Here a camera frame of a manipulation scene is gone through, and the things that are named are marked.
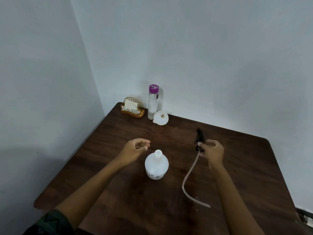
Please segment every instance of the dark green sleeve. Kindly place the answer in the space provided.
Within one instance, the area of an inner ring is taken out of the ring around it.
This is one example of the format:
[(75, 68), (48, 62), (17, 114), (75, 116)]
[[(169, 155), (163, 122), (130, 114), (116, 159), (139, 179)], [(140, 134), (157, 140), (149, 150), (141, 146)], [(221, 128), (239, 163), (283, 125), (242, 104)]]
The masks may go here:
[(67, 218), (58, 210), (46, 213), (24, 235), (72, 235), (74, 230)]

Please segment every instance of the wood grain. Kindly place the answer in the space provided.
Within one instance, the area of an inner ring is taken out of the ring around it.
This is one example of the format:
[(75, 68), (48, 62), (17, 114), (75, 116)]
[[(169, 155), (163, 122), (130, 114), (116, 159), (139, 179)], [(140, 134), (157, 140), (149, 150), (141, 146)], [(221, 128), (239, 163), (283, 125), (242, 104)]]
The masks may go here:
[[(197, 152), (196, 129), (225, 148), (225, 167), (248, 209), (270, 234), (302, 234), (295, 207), (270, 143), (256, 136), (169, 115), (165, 126), (111, 110), (77, 153), (37, 198), (41, 210), (56, 207), (101, 170), (134, 138), (151, 140), (151, 147), (135, 163), (117, 174), (80, 225), (100, 234), (229, 234), (214, 179), (200, 158), (186, 182), (193, 197), (211, 205), (194, 204), (182, 191), (182, 181)], [(169, 169), (161, 180), (151, 180), (144, 162), (162, 150)]]

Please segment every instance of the purple bottle cap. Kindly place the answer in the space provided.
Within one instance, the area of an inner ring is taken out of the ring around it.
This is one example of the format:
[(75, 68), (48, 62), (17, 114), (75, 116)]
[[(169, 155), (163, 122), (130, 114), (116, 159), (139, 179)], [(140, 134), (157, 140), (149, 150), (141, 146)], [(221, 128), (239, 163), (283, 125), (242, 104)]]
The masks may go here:
[(150, 85), (149, 86), (149, 92), (151, 94), (158, 94), (159, 93), (159, 86), (155, 85), (155, 84)]

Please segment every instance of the hand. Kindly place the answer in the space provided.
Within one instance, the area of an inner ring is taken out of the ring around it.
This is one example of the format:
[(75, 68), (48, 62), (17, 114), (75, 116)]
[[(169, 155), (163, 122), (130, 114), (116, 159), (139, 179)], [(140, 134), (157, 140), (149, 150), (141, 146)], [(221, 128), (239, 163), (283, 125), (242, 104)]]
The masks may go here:
[(198, 142), (198, 146), (204, 150), (200, 155), (208, 160), (211, 170), (223, 166), (224, 147), (217, 140), (208, 139), (205, 144)]
[(136, 161), (140, 154), (144, 153), (150, 147), (150, 141), (143, 138), (136, 138), (128, 141), (122, 151), (115, 158), (123, 166), (127, 166)]

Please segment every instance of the person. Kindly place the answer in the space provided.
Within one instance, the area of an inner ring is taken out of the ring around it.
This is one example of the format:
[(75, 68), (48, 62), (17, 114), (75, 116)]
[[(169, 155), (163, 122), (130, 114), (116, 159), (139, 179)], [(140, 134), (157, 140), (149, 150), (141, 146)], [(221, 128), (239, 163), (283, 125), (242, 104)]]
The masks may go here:
[[(205, 144), (199, 142), (198, 146), (204, 150), (201, 156), (208, 160), (209, 169), (214, 175), (230, 234), (264, 235), (223, 165), (223, 146), (216, 140), (207, 140)], [(24, 235), (74, 234), (74, 230), (87, 215), (113, 176), (136, 161), (149, 147), (150, 141), (143, 138), (127, 142), (115, 159), (54, 210), (46, 213), (28, 228)]]

